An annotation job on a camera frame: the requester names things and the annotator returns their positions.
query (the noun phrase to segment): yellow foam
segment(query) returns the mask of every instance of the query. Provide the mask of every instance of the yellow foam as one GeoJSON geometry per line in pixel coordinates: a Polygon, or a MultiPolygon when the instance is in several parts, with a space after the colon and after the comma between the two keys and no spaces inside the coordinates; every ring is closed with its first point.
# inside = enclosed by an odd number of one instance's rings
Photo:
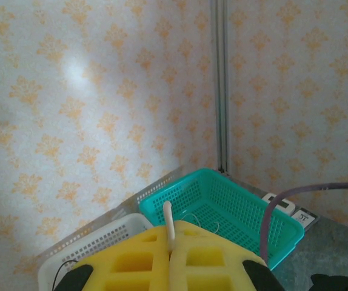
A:
{"type": "Polygon", "coordinates": [[[185,221],[175,234],[171,255],[159,226],[80,261],[93,267],[83,291],[256,291],[242,264],[265,265],[254,253],[185,221]]]}

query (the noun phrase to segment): gray floor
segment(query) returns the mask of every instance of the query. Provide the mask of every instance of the gray floor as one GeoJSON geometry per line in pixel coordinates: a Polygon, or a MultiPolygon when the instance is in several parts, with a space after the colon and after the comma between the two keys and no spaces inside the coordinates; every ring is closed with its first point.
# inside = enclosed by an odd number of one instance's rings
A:
{"type": "Polygon", "coordinates": [[[307,291],[315,273],[348,276],[348,227],[321,218],[273,271],[286,291],[307,291]]]}

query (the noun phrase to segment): white basket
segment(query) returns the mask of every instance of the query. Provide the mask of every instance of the white basket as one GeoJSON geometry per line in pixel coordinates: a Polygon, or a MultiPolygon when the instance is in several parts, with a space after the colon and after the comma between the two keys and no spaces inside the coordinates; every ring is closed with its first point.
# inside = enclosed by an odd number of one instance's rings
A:
{"type": "MultiPolygon", "coordinates": [[[[92,233],[80,238],[69,246],[57,252],[47,259],[38,272],[39,291],[52,291],[52,285],[57,270],[67,260],[81,259],[104,250],[107,247],[120,243],[121,241],[137,235],[149,228],[152,224],[143,215],[133,213],[115,220],[106,226],[100,227],[92,233]]],[[[66,263],[57,276],[56,284],[70,271],[74,263],[66,263]]]]}

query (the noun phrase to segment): purple tube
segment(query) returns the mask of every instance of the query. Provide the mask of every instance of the purple tube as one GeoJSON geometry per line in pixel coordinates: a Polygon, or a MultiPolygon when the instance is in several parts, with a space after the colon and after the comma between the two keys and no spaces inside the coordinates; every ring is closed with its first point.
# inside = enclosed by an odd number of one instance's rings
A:
{"type": "Polygon", "coordinates": [[[342,183],[327,183],[327,184],[314,184],[309,186],[303,186],[298,188],[293,188],[287,191],[276,195],[274,199],[267,206],[266,211],[264,212],[263,220],[260,228],[260,256],[268,264],[268,240],[269,240],[269,228],[271,214],[276,205],[283,199],[286,199],[290,196],[303,193],[303,192],[312,192],[320,190],[335,190],[335,189],[348,189],[348,182],[342,183]]]}

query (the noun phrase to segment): wall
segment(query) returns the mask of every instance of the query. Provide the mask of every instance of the wall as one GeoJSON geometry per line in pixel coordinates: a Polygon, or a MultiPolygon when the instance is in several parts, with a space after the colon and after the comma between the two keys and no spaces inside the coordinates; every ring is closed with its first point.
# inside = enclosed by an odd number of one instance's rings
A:
{"type": "MultiPolygon", "coordinates": [[[[278,193],[348,181],[348,0],[230,0],[233,175],[278,193]]],[[[294,201],[348,225],[348,190],[294,201]]]]}
{"type": "Polygon", "coordinates": [[[208,1],[0,0],[0,290],[184,162],[216,166],[208,1]]]}

